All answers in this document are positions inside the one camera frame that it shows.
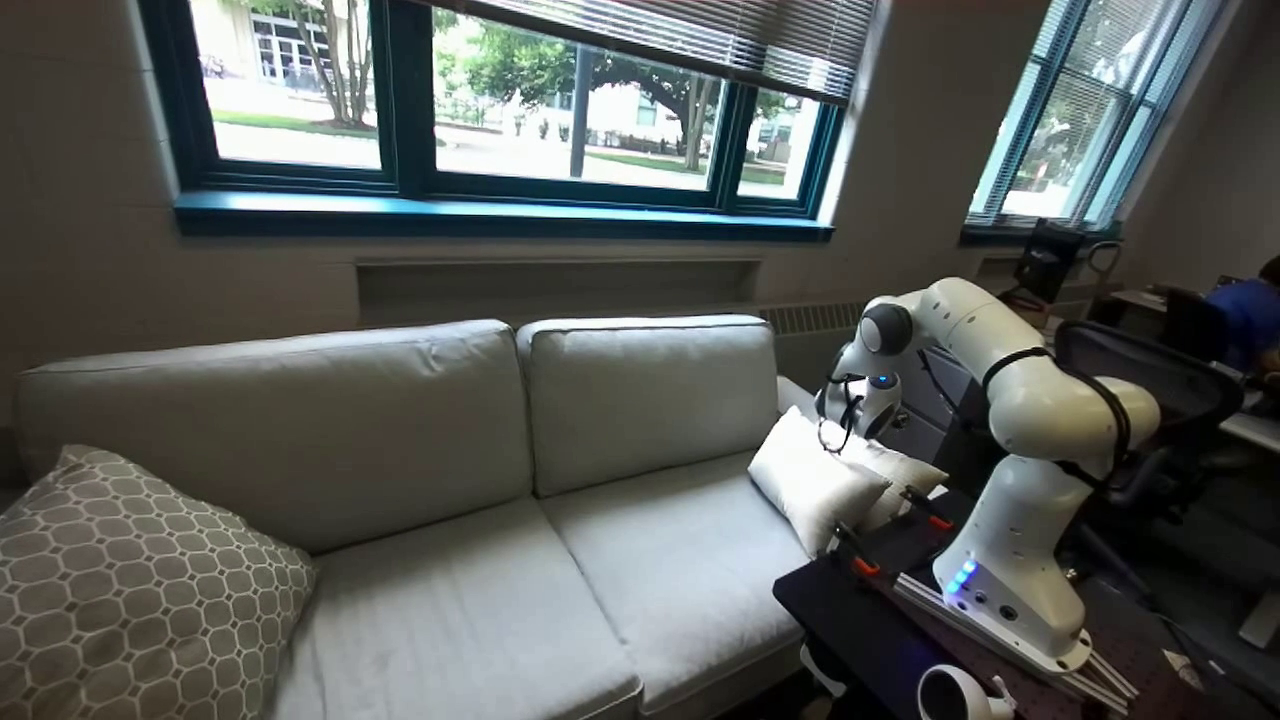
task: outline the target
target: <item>couch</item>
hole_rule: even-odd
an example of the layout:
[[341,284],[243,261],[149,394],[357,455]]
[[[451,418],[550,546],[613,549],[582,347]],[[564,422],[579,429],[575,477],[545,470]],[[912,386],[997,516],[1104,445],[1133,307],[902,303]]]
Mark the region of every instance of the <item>couch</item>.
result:
[[460,319],[43,363],[21,450],[316,557],[279,720],[714,717],[794,672],[802,552],[742,470],[800,402],[755,315]]

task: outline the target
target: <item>window blind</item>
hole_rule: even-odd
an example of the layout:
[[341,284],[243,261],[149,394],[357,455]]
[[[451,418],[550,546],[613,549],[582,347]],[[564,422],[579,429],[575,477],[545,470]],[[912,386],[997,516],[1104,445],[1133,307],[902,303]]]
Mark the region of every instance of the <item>window blind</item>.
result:
[[885,0],[424,0],[616,51],[848,99]]

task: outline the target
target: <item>throw pillow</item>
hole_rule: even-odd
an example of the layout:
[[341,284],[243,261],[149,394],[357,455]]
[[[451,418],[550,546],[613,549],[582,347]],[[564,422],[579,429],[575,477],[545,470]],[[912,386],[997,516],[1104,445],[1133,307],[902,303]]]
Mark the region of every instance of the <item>throw pillow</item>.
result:
[[304,552],[240,516],[64,450],[0,513],[0,710],[259,717],[312,582]]
[[908,510],[908,495],[928,495],[948,481],[948,473],[860,436],[848,436],[841,460],[888,481],[885,495],[862,516],[862,531],[891,524]]
[[888,489],[885,477],[833,455],[800,409],[786,409],[786,418],[771,425],[749,477],[791,524],[806,557],[818,557],[834,538],[834,524],[856,524]]

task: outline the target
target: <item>gray pillow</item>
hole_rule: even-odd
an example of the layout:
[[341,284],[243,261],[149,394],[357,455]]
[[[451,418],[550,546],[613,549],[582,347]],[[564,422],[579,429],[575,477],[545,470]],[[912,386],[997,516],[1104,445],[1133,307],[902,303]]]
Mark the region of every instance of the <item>gray pillow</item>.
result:
[[259,717],[312,560],[125,455],[0,516],[0,717]]

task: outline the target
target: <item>white wall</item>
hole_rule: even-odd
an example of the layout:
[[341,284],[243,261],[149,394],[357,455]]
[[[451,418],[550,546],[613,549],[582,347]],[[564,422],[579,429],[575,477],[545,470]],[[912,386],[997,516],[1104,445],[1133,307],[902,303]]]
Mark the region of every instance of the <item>white wall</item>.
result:
[[1280,3],[1243,0],[1133,228],[1127,284],[1212,290],[1280,257]]
[[189,243],[166,215],[153,70],[131,0],[0,3],[0,425],[10,371],[52,357],[361,323],[357,261],[755,257],[755,303],[834,303],[955,251],[1044,0],[896,0],[834,242],[786,243]]

